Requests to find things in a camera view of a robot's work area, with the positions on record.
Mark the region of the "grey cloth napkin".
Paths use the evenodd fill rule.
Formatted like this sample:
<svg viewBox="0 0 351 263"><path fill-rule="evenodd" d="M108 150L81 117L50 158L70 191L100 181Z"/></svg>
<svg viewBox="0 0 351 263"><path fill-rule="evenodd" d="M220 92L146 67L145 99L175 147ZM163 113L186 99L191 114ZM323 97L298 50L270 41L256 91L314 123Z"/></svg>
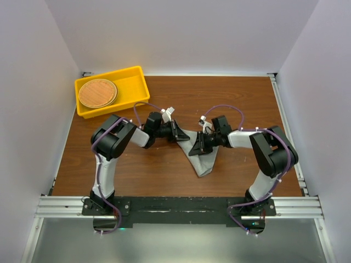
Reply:
<svg viewBox="0 0 351 263"><path fill-rule="evenodd" d="M184 152L186 158L188 161L191 163L194 171L196 172L197 176L199 178L210 174L213 170L216 158L217 158L217 153L218 153L218 147L214 147L213 151L211 153L205 154L205 155L195 155L195 156L189 156L189 152L192 149L193 145L195 144L195 140L197 137L197 132L195 131L189 131L182 129L182 131L190 138L187 141L179 141L177 144L179 147L182 149Z"/></svg>

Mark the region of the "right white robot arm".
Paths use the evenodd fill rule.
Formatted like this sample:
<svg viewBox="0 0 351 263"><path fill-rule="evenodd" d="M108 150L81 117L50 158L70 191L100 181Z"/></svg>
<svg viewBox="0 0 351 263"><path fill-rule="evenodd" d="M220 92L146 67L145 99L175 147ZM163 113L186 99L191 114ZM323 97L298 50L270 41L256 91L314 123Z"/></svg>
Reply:
<svg viewBox="0 0 351 263"><path fill-rule="evenodd" d="M245 202L228 206L228 211L245 211L257 215L273 195L282 177L298 163L298 154L278 126L233 130L224 115L213 118L212 124L214 131L208 132L203 127L203 131L197 133L188 155L206 155L217 146L253 149L259 167L258 175L246 190Z"/></svg>

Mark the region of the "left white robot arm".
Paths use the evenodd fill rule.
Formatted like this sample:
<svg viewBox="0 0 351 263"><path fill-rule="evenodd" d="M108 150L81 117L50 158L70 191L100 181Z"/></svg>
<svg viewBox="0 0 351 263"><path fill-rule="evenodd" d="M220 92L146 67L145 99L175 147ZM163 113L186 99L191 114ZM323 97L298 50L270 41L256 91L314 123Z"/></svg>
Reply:
<svg viewBox="0 0 351 263"><path fill-rule="evenodd" d="M141 126L117 115L110 116L92 135L91 149L95 155L95 181L89 195L93 209L101 215L114 213L114 176L118 159L131 142L141 148L150 148L155 140L169 142L189 141L178 123L166 111L151 112Z"/></svg>

